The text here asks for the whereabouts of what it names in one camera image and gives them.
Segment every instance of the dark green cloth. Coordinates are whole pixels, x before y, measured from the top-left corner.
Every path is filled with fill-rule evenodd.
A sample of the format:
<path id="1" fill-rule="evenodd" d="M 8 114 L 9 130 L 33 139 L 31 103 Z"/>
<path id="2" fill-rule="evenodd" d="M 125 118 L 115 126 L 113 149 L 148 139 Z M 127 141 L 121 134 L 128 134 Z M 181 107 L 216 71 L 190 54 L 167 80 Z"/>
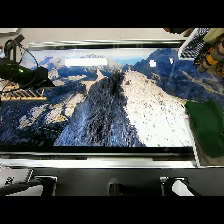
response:
<path id="1" fill-rule="evenodd" d="M 224 156 L 224 112 L 215 101 L 185 105 L 198 143 L 212 158 Z"/>

